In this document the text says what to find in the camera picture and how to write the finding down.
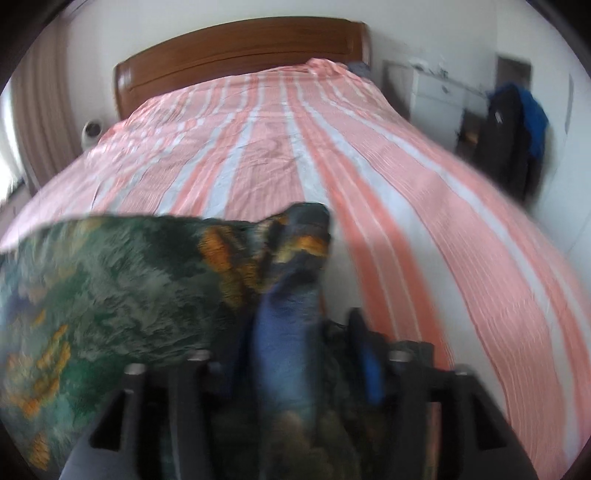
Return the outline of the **green patterned garment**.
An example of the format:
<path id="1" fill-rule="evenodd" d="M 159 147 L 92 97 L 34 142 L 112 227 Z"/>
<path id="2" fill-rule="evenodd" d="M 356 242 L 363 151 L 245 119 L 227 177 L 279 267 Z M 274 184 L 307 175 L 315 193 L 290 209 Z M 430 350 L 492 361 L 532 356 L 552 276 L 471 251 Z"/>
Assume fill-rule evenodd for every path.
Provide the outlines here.
<path id="1" fill-rule="evenodd" d="M 216 479 L 372 479 L 397 378 L 358 311 L 322 313 L 331 216 L 259 222 L 92 216 L 1 255 L 5 479 L 55 479 L 130 364 L 153 376 L 199 350 Z"/>

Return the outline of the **dark jacket on chair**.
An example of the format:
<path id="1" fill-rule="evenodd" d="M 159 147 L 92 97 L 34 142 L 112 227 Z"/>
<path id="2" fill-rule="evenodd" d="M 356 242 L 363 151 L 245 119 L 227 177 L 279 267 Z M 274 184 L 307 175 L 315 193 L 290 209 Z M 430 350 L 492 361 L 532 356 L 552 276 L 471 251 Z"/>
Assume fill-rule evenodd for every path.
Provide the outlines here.
<path id="1" fill-rule="evenodd" d="M 548 118 L 531 92 L 515 83 L 502 85 L 488 99 L 474 165 L 524 205 L 540 184 Z"/>

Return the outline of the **beige curtain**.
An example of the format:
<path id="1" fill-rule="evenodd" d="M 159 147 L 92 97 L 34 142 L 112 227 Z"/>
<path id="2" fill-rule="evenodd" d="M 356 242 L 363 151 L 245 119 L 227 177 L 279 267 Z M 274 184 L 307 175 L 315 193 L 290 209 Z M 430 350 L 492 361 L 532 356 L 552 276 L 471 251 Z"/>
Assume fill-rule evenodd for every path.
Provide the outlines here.
<path id="1" fill-rule="evenodd" d="M 68 96 L 66 34 L 59 20 L 33 42 L 10 83 L 17 147 L 35 193 L 81 154 Z"/>

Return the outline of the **brown wooden headboard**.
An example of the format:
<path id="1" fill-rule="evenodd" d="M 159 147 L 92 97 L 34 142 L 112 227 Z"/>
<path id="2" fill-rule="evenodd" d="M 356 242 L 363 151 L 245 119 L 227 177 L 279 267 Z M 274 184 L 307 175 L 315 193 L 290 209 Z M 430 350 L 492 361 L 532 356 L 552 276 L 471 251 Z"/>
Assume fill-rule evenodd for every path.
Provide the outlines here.
<path id="1" fill-rule="evenodd" d="M 230 75 L 304 64 L 311 58 L 370 64 L 366 23 L 281 16 L 240 20 L 192 31 L 143 50 L 114 67 L 118 117 L 146 100 Z"/>

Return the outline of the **pink striped bed sheet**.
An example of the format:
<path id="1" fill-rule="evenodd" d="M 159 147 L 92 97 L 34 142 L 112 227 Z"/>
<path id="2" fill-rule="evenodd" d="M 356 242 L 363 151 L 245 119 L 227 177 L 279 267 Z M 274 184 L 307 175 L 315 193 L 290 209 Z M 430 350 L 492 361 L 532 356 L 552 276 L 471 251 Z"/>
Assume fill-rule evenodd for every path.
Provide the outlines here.
<path id="1" fill-rule="evenodd" d="M 142 102 L 22 209 L 1 244 L 89 214 L 332 213 L 325 306 L 474 367 L 543 479 L 590 436 L 590 297 L 512 200 L 341 64 L 228 76 Z"/>

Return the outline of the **white bedside cabinet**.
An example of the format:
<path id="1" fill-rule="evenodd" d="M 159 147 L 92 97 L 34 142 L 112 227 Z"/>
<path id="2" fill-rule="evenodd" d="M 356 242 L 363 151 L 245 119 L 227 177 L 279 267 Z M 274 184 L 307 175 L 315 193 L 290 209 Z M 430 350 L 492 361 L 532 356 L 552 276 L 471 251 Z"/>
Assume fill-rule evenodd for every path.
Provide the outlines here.
<path id="1" fill-rule="evenodd" d="M 409 64 L 385 61 L 383 93 L 394 110 L 428 138 L 455 152 L 464 120 L 484 118 L 485 94 Z"/>

